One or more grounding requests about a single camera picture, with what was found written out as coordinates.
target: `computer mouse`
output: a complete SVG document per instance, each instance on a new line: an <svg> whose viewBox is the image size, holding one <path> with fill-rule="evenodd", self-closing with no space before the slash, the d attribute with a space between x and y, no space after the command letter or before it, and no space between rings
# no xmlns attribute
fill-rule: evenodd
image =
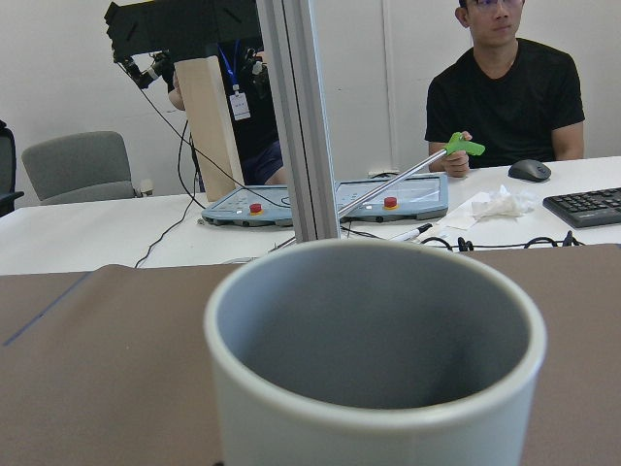
<svg viewBox="0 0 621 466"><path fill-rule="evenodd" d="M508 169L508 175L510 177L535 183L544 182L550 178L551 174L552 171L543 165L543 163L530 158L518 160Z"/></svg>

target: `white cup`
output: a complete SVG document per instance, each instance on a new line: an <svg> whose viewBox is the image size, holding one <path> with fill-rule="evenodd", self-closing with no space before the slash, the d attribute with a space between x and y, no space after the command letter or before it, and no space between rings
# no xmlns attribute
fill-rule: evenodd
<svg viewBox="0 0 621 466"><path fill-rule="evenodd" d="M241 267L205 331L225 466L517 466L546 346L504 275L378 240Z"/></svg>

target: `blue lanyard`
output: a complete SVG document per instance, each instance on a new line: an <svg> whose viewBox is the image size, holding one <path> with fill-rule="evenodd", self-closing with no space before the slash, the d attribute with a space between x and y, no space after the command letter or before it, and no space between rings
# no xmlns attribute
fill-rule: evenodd
<svg viewBox="0 0 621 466"><path fill-rule="evenodd" d="M229 63L229 60L226 57L226 54L224 53L224 50L222 49L220 44L218 44L217 47L220 50L220 55L222 55L222 60L224 60L224 66L226 66L226 72L228 73L229 79L231 80L231 85L238 85L238 81L237 81L237 52L238 52L238 49L240 48L240 40L238 39L237 41L235 41L235 52L234 52L234 55L233 55L233 68L231 68L231 64Z"/></svg>

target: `white desk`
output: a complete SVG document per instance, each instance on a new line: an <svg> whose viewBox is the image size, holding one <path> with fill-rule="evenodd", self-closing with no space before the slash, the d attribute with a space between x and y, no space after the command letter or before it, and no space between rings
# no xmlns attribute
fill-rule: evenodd
<svg viewBox="0 0 621 466"><path fill-rule="evenodd" d="M468 231L446 229L446 240L452 245L460 236L476 245L526 243L537 236L560 240L571 228L540 204L543 197L621 185L619 156L553 162L549 167L552 177L545 183L510 179L507 167L472 170L465 179L451 179L449 211L480 191L497 191L501 184L511 192L532 191L539 204L523 217L488 218ZM188 202L186 195L178 195L18 209L0 218L0 275L133 266L181 218ZM293 228L277 226L201 225L200 213L194 204L186 220L166 235L142 267L218 264L261 256L293 235ZM421 223L354 222L352 228L390 238ZM621 243L621 225L574 230L574 236L585 244Z"/></svg>

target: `white wall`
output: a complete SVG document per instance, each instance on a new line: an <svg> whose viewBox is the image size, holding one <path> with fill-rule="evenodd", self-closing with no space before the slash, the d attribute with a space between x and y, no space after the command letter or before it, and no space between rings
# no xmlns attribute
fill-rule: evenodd
<svg viewBox="0 0 621 466"><path fill-rule="evenodd" d="M137 3L117 1L119 5ZM457 0L315 0L323 86L335 175L405 169L427 145L425 99L431 79L471 46L453 17ZM16 134L17 153L46 139L112 129L123 135L135 184L181 193L177 136L112 62L103 15L109 0L0 0L0 119ZM520 36L572 54L582 78L587 156L619 154L621 2L528 0ZM150 60L139 57L144 69ZM147 90L181 130L159 80ZM189 182L187 150L182 170ZM17 205L38 205L21 164Z"/></svg>

